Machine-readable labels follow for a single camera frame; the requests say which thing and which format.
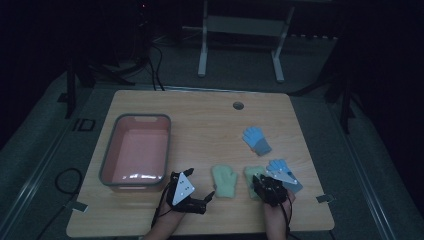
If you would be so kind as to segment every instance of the green glove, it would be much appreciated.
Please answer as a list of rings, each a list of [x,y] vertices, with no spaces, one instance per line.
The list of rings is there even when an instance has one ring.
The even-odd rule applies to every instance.
[[[225,164],[212,167],[212,176],[215,182],[215,196],[234,198],[236,192],[237,173]]]
[[[244,176],[246,177],[247,189],[249,189],[249,195],[251,199],[260,200],[261,198],[253,190],[253,175],[260,176],[265,175],[265,168],[263,166],[245,167]]]

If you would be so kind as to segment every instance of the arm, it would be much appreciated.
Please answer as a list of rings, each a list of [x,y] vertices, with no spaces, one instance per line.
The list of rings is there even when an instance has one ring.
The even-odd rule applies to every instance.
[[[166,203],[162,202],[159,216],[155,225],[150,231],[143,237],[144,240],[166,240],[177,230],[178,225],[185,216],[185,213],[170,211],[171,207]]]
[[[296,197],[287,190],[288,198],[293,203]],[[287,218],[291,218],[291,204],[286,200],[283,203],[284,210],[287,213]],[[283,210],[280,206],[272,207],[267,203],[263,203],[265,215],[265,231],[268,240],[286,240],[286,220],[283,215]]]

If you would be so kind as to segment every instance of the table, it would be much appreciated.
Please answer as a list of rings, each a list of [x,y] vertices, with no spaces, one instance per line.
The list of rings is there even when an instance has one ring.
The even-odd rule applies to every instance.
[[[244,108],[236,110],[234,102]],[[69,236],[134,236],[150,229],[161,192],[116,193],[98,178],[113,124],[123,113],[163,113],[171,118],[168,174],[194,168],[189,176],[196,187],[193,198],[203,199],[213,190],[213,165],[228,164],[239,174],[234,199],[214,197],[204,215],[187,214],[175,235],[264,232],[261,203],[249,197],[243,170],[280,158],[304,186],[293,205],[291,230],[334,227],[328,204],[316,200],[324,193],[287,95],[122,90],[113,98],[77,199],[88,210],[72,213]],[[250,126],[262,128],[273,148],[267,155],[258,157],[242,140]]]

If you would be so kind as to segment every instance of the floor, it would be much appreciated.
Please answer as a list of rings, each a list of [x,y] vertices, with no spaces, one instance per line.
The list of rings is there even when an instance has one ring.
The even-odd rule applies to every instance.
[[[199,78],[199,31],[185,29],[183,34],[179,44],[167,36],[157,36],[154,41],[157,48],[150,52],[154,70],[158,71],[165,90],[290,93],[317,79],[336,42],[318,38],[287,39],[280,57],[286,81],[277,83],[269,52],[272,42],[270,44],[268,39],[211,36],[206,76]],[[92,89],[78,87],[77,108],[70,119],[64,118],[66,105],[57,102],[59,95],[66,91],[66,74],[51,84],[0,152],[0,187],[3,193],[8,193],[0,196],[1,239],[37,239],[40,234],[39,239],[70,239],[66,226],[71,211],[65,208],[54,216],[71,196],[63,190],[72,192],[78,178],[74,173],[60,174],[76,168],[84,175],[114,92],[153,90],[151,73],[152,69],[147,66],[122,76],[136,83],[135,86],[122,86],[99,77]],[[291,97],[291,100],[324,192],[335,198],[328,204],[336,224],[331,232],[294,232],[293,235],[314,240],[422,238],[424,221],[372,123],[352,103],[355,117],[349,120],[350,134],[345,134],[338,123],[339,101],[330,104],[323,98],[327,87]],[[78,119],[94,120],[93,131],[74,129]],[[172,239],[265,239],[265,236]]]

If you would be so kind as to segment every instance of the plastic tray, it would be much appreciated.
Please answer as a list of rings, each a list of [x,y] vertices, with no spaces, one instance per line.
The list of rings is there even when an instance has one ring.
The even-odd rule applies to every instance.
[[[166,177],[171,119],[164,114],[118,117],[100,169],[114,191],[160,191]]]

